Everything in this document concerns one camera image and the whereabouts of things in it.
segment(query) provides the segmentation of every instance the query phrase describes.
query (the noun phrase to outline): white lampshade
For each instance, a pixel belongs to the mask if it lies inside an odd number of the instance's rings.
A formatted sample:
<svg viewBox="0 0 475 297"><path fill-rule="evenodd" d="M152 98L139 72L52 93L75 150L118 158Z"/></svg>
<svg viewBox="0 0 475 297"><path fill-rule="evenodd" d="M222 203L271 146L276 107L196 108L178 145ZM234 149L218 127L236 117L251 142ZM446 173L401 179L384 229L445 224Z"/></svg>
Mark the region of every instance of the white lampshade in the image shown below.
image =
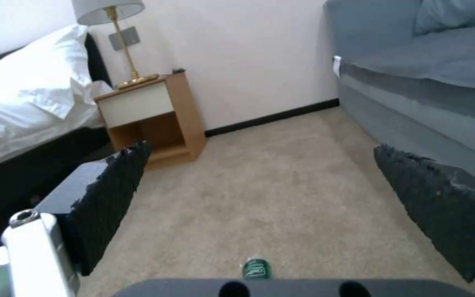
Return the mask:
<svg viewBox="0 0 475 297"><path fill-rule="evenodd" d="M72 0L76 20L82 25L111 22L104 8L115 6L118 19L131 17L144 10L142 0Z"/></svg>

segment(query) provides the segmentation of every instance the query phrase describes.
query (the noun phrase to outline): green can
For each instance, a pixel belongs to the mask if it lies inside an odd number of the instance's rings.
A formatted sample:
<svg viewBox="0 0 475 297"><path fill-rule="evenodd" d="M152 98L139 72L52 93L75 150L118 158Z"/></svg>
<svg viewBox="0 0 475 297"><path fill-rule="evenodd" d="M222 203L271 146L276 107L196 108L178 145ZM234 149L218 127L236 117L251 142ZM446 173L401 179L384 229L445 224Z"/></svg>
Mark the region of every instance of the green can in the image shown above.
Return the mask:
<svg viewBox="0 0 475 297"><path fill-rule="evenodd" d="M246 280L268 280L272 277L269 262L261 258L250 258L243 265L243 278Z"/></svg>

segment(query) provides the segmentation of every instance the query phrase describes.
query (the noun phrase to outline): sofa arm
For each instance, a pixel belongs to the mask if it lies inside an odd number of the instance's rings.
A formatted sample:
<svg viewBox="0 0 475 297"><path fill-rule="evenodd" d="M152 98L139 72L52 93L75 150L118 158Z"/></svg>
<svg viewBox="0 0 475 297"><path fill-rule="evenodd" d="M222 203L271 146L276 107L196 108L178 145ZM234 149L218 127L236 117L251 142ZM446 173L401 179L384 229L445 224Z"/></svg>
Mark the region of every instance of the sofa arm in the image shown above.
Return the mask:
<svg viewBox="0 0 475 297"><path fill-rule="evenodd" d="M413 38L422 0L328 0L335 55L352 58Z"/></svg>

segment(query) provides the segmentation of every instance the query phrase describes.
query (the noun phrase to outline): drawer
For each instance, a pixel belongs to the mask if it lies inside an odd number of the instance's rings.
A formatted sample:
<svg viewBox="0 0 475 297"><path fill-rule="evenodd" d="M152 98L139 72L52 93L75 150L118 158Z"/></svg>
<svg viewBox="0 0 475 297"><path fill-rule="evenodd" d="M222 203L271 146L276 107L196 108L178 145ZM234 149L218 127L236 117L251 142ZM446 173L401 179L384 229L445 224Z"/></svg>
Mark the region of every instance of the drawer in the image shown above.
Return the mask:
<svg viewBox="0 0 475 297"><path fill-rule="evenodd" d="M173 111L164 82L100 100L98 107L108 128Z"/></svg>

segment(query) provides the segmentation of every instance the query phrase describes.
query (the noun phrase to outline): beige carpet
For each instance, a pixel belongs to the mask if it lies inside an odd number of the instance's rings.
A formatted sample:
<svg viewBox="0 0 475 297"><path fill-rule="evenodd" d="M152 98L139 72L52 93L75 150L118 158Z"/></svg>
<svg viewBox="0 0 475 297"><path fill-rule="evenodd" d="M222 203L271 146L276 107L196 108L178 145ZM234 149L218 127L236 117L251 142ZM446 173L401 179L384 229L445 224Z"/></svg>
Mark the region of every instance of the beige carpet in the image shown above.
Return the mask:
<svg viewBox="0 0 475 297"><path fill-rule="evenodd" d="M145 173L80 296L148 278L429 278L467 285L409 220L340 108L209 139L194 163Z"/></svg>

